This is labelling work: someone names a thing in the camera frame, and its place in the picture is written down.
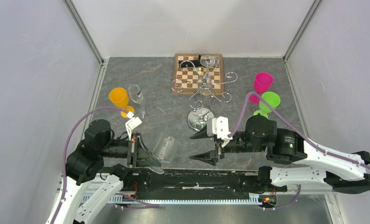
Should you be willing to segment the orange plastic wine glass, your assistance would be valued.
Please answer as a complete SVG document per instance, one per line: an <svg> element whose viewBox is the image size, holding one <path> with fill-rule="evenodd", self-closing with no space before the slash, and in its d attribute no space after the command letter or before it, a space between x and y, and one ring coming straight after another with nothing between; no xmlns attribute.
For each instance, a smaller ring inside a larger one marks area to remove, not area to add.
<svg viewBox="0 0 370 224"><path fill-rule="evenodd" d="M127 114L130 112L131 118L135 116L134 108L129 105L129 97L126 89L122 87L114 88L109 93L110 101L117 107L124 109L126 112L120 112L123 118L127 118Z"/></svg>

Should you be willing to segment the clear wine glass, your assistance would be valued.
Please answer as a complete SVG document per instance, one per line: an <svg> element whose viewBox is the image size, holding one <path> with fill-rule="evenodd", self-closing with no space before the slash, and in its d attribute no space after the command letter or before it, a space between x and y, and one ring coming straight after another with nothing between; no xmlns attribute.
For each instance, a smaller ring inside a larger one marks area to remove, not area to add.
<svg viewBox="0 0 370 224"><path fill-rule="evenodd" d="M137 84L133 84L128 88L131 100L139 105L138 115L140 118L144 118L146 114L144 96L141 88Z"/></svg>

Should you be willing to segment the chrome wine glass rack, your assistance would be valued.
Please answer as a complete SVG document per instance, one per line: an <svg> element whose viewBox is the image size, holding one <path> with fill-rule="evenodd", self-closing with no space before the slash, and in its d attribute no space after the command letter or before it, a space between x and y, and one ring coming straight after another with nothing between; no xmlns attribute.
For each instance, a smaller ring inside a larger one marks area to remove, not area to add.
<svg viewBox="0 0 370 224"><path fill-rule="evenodd" d="M211 54L204 59L200 60L204 67L210 67L212 64L217 65L217 58L212 57ZM225 81L224 84L230 84L237 80L238 76L234 72L224 73ZM221 95L214 94L212 88L207 84L206 79L209 75L205 74L201 80L203 84L196 90L195 93L189 95L191 111L187 116L188 126L195 132L200 131L203 127L207 125L207 120L213 118L215 115L211 110L210 101L216 99L221 103L228 103L231 101L232 96L224 91Z"/></svg>

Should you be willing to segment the wooden chess board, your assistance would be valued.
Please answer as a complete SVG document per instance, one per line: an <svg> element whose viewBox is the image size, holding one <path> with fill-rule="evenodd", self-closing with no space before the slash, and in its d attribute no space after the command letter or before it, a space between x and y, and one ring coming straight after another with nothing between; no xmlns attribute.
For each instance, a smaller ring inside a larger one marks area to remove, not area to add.
<svg viewBox="0 0 370 224"><path fill-rule="evenodd" d="M201 78L207 74L209 78L206 79L207 84L212 88L212 92L217 95L221 95L225 91L225 77L223 72L223 56L221 54L211 54L212 57L217 58L218 64L212 64L210 67L201 67L202 73L198 74L198 68L186 67L180 68L179 60L198 60L198 56L201 55L201 59L206 59L209 54L191 54L191 53L177 53L175 54L175 67L174 76L172 83L172 91L174 93L189 94L192 95L202 86L203 81Z"/></svg>

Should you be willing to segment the pink plastic wine glass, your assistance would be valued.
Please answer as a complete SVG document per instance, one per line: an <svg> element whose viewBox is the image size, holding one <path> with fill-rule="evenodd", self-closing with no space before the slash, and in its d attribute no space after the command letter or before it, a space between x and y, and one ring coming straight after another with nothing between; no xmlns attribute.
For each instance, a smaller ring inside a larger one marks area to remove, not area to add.
<svg viewBox="0 0 370 224"><path fill-rule="evenodd" d="M255 76L253 88L255 92L261 96L263 93L269 90L274 82L274 78L267 72L260 72Z"/></svg>

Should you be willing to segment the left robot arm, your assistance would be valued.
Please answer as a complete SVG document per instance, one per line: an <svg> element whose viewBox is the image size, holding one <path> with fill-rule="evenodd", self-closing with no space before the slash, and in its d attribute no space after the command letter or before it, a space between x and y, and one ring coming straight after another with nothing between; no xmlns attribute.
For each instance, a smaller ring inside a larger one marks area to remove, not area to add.
<svg viewBox="0 0 370 224"><path fill-rule="evenodd" d="M60 196L48 224L90 224L116 197L139 201L148 186L146 168L159 166L141 134L133 131L140 124L138 117L129 119L119 137L107 120L89 124L84 139L65 159Z"/></svg>

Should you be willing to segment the green plastic wine glass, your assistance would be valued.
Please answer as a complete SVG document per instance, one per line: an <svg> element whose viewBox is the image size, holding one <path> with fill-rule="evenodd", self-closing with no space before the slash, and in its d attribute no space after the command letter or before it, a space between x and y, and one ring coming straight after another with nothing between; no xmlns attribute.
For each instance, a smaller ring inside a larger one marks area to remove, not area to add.
<svg viewBox="0 0 370 224"><path fill-rule="evenodd" d="M280 96L272 91L267 91L261 95L262 99L264 99L273 109L276 109L280 103L281 98ZM261 115L268 119L268 114L271 113L271 109L264 104L262 101L259 102L259 110L256 110L253 115Z"/></svg>

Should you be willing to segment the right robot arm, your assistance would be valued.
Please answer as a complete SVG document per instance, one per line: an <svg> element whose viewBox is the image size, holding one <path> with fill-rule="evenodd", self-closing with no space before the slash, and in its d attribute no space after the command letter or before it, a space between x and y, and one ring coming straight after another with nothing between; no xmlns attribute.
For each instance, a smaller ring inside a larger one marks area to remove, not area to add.
<svg viewBox="0 0 370 224"><path fill-rule="evenodd" d="M191 159L216 165L226 153L259 153L276 164L258 169L257 186L269 190L287 185L325 185L344 194L370 191L370 154L346 154L301 137L292 130L279 128L262 115L248 118L245 130L231 134L226 117L212 118L193 139L213 138L215 148Z"/></svg>

